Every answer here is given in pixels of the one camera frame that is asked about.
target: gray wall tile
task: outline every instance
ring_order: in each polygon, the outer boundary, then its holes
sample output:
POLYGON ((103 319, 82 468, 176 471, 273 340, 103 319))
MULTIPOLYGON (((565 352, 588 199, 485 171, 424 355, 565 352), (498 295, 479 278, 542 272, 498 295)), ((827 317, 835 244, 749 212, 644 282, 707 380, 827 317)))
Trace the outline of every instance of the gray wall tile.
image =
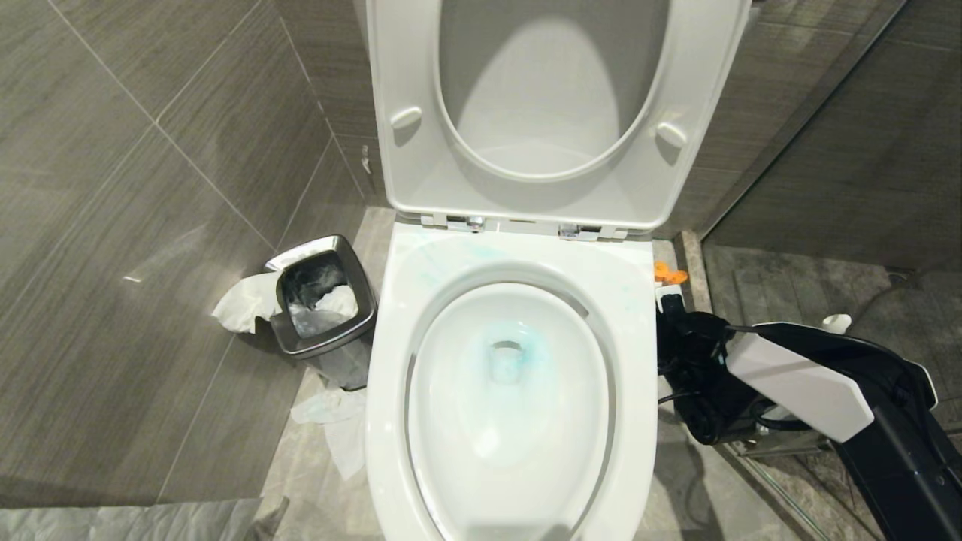
POLYGON ((161 124, 275 245, 330 139, 271 2, 244 20, 161 124))
POLYGON ((347 166, 351 169, 351 174, 358 181, 358 185, 364 191, 367 206, 390 207, 387 194, 384 188, 384 170, 381 165, 381 151, 378 141, 369 137, 353 137, 338 135, 338 143, 344 151, 344 158, 347 166), (367 166, 370 173, 364 168, 364 147, 367 147, 367 166))
POLYGON ((351 0, 276 0, 334 133, 377 137, 364 37, 351 0))
POLYGON ((744 171, 816 88, 851 35, 758 23, 743 38, 697 167, 744 171))
POLYGON ((822 30, 858 32, 885 0, 772 0, 762 5, 759 20, 822 30))
POLYGON ((881 42, 711 242, 910 269, 958 253, 960 66, 881 42))
POLYGON ((156 117, 256 0, 53 0, 156 117))
POLYGON ((0 320, 149 121, 43 2, 0 3, 0 320))
POLYGON ((908 2, 888 38, 958 51, 962 48, 962 2, 908 2))
POLYGON ((671 216, 655 229, 656 239, 673 239, 685 229, 695 229, 715 208, 722 196, 741 176, 739 171, 692 167, 671 216))
POLYGON ((364 214, 364 198, 337 145, 331 142, 291 219, 280 250, 334 234, 353 242, 364 214))
POLYGON ((4 506, 152 503, 271 251, 152 130, 0 330, 4 506))
POLYGON ((256 498, 297 394, 302 365, 277 347, 270 325, 238 336, 170 472, 159 502, 256 498))

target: toilet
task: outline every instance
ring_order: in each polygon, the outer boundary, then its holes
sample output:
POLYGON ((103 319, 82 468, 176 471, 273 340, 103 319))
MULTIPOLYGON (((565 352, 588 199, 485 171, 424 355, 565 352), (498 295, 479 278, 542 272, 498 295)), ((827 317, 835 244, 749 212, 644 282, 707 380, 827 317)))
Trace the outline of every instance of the toilet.
POLYGON ((650 232, 747 0, 367 0, 397 211, 367 386, 395 540, 631 539, 656 443, 650 232))

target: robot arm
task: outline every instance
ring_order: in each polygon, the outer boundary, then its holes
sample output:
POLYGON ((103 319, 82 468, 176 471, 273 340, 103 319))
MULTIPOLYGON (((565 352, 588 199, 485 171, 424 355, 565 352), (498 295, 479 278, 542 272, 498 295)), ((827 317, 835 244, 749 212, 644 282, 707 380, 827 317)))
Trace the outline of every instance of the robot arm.
POLYGON ((756 424, 827 436, 887 539, 962 541, 962 455, 929 409, 924 368, 857 338, 791 323, 729 325, 661 298, 659 374, 702 444, 756 424), (772 403, 796 420, 764 417, 772 403))

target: trash can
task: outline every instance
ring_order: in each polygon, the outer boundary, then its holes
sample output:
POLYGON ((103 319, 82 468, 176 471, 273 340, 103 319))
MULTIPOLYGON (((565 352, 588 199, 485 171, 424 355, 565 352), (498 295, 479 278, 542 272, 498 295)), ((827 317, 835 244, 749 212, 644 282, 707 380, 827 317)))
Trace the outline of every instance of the trash can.
POLYGON ((311 241, 274 257, 266 268, 281 272, 281 312, 270 318, 281 350, 345 391, 366 387, 377 301, 347 239, 332 235, 311 241), (327 309, 346 298, 339 286, 354 295, 353 316, 327 309))

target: paper towel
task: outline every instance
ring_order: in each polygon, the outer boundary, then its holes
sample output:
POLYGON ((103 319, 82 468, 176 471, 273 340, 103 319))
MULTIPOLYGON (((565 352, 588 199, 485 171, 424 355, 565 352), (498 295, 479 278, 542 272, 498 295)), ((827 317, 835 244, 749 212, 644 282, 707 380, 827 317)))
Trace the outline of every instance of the paper towel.
POLYGON ((323 389, 291 409, 295 423, 324 425, 324 436, 334 465, 347 480, 365 465, 364 432, 367 390, 346 393, 339 387, 323 389))
POLYGON ((268 321, 281 313, 277 302, 280 277, 280 272, 266 272, 244 278, 220 299, 211 315, 229 331, 253 333, 256 318, 268 321))

